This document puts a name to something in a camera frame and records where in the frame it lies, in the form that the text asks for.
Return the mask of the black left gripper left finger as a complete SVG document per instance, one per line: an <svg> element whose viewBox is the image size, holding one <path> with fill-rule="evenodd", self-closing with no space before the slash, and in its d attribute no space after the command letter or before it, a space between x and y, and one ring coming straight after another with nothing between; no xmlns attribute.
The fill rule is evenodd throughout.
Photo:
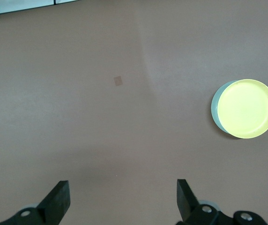
<svg viewBox="0 0 268 225"><path fill-rule="evenodd" d="M36 207L24 208L0 225L58 225L70 203L69 181L59 181Z"/></svg>

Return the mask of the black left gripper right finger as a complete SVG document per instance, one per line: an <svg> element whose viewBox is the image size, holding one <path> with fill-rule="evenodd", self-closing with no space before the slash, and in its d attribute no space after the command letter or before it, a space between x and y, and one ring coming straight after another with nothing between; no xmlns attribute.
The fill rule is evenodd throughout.
<svg viewBox="0 0 268 225"><path fill-rule="evenodd" d="M177 206L182 220L178 225L265 225L258 214L239 210L232 217L209 201L198 201L186 179L177 180Z"/></svg>

